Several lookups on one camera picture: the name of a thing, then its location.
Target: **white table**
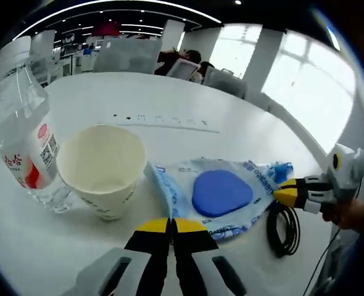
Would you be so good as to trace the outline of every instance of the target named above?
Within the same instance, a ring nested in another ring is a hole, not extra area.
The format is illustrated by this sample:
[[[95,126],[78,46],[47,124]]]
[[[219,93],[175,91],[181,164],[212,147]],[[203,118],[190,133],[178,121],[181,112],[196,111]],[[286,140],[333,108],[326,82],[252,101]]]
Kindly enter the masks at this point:
[[[219,133],[128,128],[143,138],[153,162],[201,156],[255,163],[278,160],[292,162],[296,177],[319,172],[306,147],[283,122],[216,89],[154,75],[89,73],[61,78],[47,91],[61,140],[87,126],[112,123],[118,118],[114,114],[207,120]],[[331,225],[320,215],[302,211],[298,215],[301,242],[291,257],[272,255],[266,214],[245,234],[220,243],[244,266],[249,295],[302,295],[329,242]],[[61,294],[74,285],[85,266],[113,247],[124,247],[137,226],[160,216],[159,200],[145,177],[120,221],[100,220],[80,200],[71,211],[52,214],[26,195],[0,159],[0,270],[21,295]],[[181,295],[174,265],[174,257],[169,256],[163,295]]]

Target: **chair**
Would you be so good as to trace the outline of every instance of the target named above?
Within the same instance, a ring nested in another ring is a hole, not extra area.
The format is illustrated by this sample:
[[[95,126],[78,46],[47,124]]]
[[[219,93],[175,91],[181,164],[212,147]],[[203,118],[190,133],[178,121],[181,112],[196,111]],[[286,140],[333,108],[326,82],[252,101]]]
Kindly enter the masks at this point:
[[[208,67],[203,85],[219,89],[220,91],[232,94],[240,99],[244,98],[247,91],[247,84],[245,81],[212,67]]]
[[[161,41],[145,39],[104,40],[93,72],[138,72],[153,74]]]
[[[200,68],[200,65],[192,63],[188,60],[178,59],[174,66],[168,71],[168,77],[189,80],[192,75]]]

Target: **ceiling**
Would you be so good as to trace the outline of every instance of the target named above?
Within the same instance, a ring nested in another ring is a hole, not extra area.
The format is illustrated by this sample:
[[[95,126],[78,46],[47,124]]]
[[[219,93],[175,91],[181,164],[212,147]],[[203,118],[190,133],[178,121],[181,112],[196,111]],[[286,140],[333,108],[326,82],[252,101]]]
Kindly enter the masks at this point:
[[[63,32],[74,30],[71,33],[75,33],[76,37],[79,38],[81,35],[90,33],[96,27],[109,22],[110,19],[112,22],[116,22],[117,25],[132,24],[158,28],[163,28],[165,22],[172,19],[185,22],[186,31],[219,27],[226,23],[260,23],[264,27],[274,30],[284,31],[289,29],[298,31],[331,45],[327,33],[316,23],[307,4],[296,5],[295,1],[290,3],[289,1],[283,1],[282,3],[277,1],[274,3],[274,1],[263,0],[253,3],[253,1],[242,0],[242,5],[236,5],[234,0],[167,0],[169,3],[197,10],[201,14],[182,7],[161,4],[160,2],[163,1],[153,3],[148,0],[108,0],[107,2],[95,1],[94,4],[85,5],[89,1],[55,0],[45,6],[43,2],[32,1],[31,5],[26,3],[23,7],[17,7],[17,12],[21,13],[20,19],[16,19],[16,17],[7,19],[7,22],[13,21],[8,23],[9,28],[6,28],[7,25],[4,22],[2,23],[2,29],[5,32],[0,36],[0,48],[20,32],[43,18],[79,4],[81,7],[54,15],[27,30],[23,35],[33,36],[36,32],[56,30],[55,40],[59,40],[64,36]],[[202,14],[207,14],[221,23]],[[79,30],[79,28],[85,27],[94,28]],[[119,29],[121,31],[138,31],[139,28],[136,26],[121,26]],[[158,28],[141,27],[141,31],[161,34],[162,30]]]

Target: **white paper cup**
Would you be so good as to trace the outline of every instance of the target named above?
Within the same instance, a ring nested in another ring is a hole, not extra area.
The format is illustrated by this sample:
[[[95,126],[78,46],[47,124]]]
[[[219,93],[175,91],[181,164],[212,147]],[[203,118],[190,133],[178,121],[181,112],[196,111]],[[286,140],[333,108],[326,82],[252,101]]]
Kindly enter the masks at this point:
[[[61,145],[59,174],[93,210],[106,220],[122,217],[146,166],[142,140],[127,129],[98,125]]]

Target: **window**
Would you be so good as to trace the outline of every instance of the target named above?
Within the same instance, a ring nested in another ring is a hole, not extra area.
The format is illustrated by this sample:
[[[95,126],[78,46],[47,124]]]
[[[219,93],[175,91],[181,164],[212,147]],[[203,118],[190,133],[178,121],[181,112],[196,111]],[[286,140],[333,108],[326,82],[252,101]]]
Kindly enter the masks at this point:
[[[259,39],[261,25],[225,25],[213,49],[210,63],[217,69],[227,69],[242,78]]]
[[[355,94],[352,68],[332,49],[287,33],[262,89],[329,153],[348,121]]]

